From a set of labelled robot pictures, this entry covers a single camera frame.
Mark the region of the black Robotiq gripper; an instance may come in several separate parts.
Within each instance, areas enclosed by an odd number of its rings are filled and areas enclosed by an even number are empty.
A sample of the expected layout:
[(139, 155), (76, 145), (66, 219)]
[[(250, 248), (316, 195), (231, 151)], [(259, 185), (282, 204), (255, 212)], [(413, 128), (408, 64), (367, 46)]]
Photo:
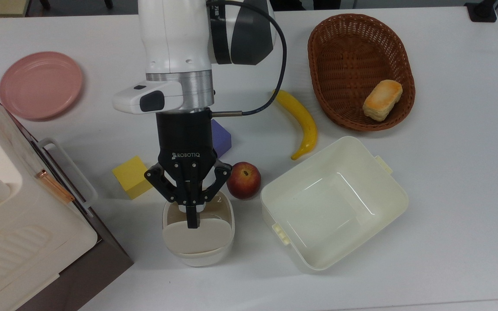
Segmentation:
[[(189, 229), (199, 228), (198, 205), (210, 202), (231, 175), (232, 166), (215, 162), (210, 111), (156, 114), (160, 153), (145, 179), (166, 199), (185, 206)], [(202, 181), (214, 165), (215, 181), (205, 190)]]

